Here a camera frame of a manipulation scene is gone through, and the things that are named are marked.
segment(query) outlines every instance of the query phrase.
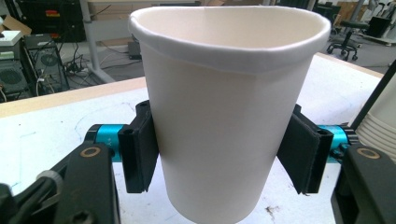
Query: table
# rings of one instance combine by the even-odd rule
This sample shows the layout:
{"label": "table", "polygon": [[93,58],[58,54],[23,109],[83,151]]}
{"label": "table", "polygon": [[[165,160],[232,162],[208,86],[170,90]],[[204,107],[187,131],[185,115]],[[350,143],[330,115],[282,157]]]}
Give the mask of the table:
{"label": "table", "polygon": [[97,75],[105,83],[115,82],[114,78],[109,76],[100,68],[96,41],[131,36],[131,34],[128,32],[127,20],[92,21],[90,9],[88,7],[89,3],[110,5],[122,3],[174,4],[193,2],[193,0],[79,0],[85,28],[85,35],[87,37],[88,48],[91,55],[91,63],[88,64],[89,70]]}
{"label": "table", "polygon": [[[298,104],[316,124],[349,121],[381,75],[317,54]],[[148,99],[143,77],[82,90],[0,104],[0,180],[15,193],[78,146],[96,123],[130,123],[134,106]],[[127,194],[121,164],[114,163],[123,223],[190,223],[170,204],[159,158],[147,193]],[[330,198],[340,165],[328,163],[319,194],[297,195],[275,160],[254,211],[240,223],[334,223]]]}

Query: rolled cup lip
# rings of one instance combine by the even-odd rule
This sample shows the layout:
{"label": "rolled cup lip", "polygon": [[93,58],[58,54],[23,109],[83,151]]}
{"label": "rolled cup lip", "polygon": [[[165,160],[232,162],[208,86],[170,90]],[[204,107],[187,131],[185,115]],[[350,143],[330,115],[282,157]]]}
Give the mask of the rolled cup lip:
{"label": "rolled cup lip", "polygon": [[[151,11],[160,10],[227,10],[228,8],[262,8],[262,10],[276,9],[285,12],[296,12],[301,15],[312,17],[322,23],[321,30],[305,40],[290,43],[284,46],[272,48],[241,48],[211,45],[206,43],[174,38],[151,31],[141,25],[138,17]],[[155,51],[181,60],[187,63],[196,63],[221,71],[258,75],[266,71],[284,66],[285,62],[294,64],[303,60],[311,59],[321,50],[330,34],[330,22],[319,14],[293,7],[149,7],[139,9],[130,15],[128,24],[129,32],[134,35],[139,43],[154,49]]]}

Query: gray floor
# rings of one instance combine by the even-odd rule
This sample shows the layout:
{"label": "gray floor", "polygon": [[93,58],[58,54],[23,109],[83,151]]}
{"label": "gray floor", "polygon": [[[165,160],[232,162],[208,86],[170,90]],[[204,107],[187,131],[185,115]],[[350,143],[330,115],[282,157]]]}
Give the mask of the gray floor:
{"label": "gray floor", "polygon": [[[332,35],[331,38],[341,37],[344,38],[344,35]],[[385,72],[389,68],[389,64],[393,63],[396,60],[396,46],[386,46],[383,42],[378,42],[373,39],[362,37],[361,35],[353,35],[352,39],[361,44],[361,47],[358,48],[358,60],[353,61],[351,58],[352,54],[349,56],[349,63],[354,63],[358,66],[365,67],[367,69],[376,71],[381,74],[385,74]],[[326,52],[327,47],[331,44],[329,42],[325,48],[321,51],[324,54],[328,54]],[[332,53],[334,58],[342,59],[340,49],[335,49]]]}
{"label": "gray floor", "polygon": [[[358,50],[359,59],[357,61],[352,61],[350,56],[348,60],[349,63],[354,63],[381,74],[385,74],[389,68],[389,64],[396,60],[395,46],[388,47],[384,43],[374,42],[371,39],[366,39],[359,35],[353,35],[352,38],[361,43],[361,47]],[[326,48],[330,43],[331,42],[323,48],[321,51],[322,53],[328,54],[326,52]],[[78,67],[85,68],[86,63],[90,60],[87,43],[78,43],[77,51],[76,49],[76,44],[64,44],[61,49],[62,60],[64,63],[67,63],[72,61],[73,58],[76,58],[76,65]],[[117,81],[144,76],[142,62],[130,60],[126,46],[99,47],[98,56],[103,70]],[[341,59],[340,50],[335,49],[332,56]],[[71,89],[79,89],[101,84],[101,81],[97,77],[85,71],[86,70],[82,72],[68,73],[67,76]]]}

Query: white paper cup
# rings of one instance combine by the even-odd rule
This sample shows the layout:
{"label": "white paper cup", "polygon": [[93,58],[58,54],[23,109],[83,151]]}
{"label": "white paper cup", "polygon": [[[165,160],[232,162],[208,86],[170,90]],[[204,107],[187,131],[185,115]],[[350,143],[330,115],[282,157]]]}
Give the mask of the white paper cup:
{"label": "white paper cup", "polygon": [[129,29],[172,205],[198,223],[245,218],[330,23],[287,7],[152,7]]}
{"label": "white paper cup", "polygon": [[376,99],[356,130],[361,142],[387,153],[396,163],[396,76]]}

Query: office chair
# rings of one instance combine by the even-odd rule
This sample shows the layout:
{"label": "office chair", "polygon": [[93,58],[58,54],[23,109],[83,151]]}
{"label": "office chair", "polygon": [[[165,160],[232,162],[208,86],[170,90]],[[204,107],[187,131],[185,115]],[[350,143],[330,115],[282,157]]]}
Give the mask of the office chair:
{"label": "office chair", "polygon": [[360,21],[341,21],[340,25],[349,29],[349,31],[347,32],[345,39],[334,39],[333,43],[331,43],[330,46],[327,48],[327,52],[331,54],[334,49],[340,49],[341,55],[344,56],[344,61],[347,61],[349,58],[349,52],[352,51],[354,52],[352,60],[356,61],[358,60],[359,44],[357,44],[354,40],[350,39],[350,37],[352,36],[354,29],[366,30],[370,27],[370,25]]}

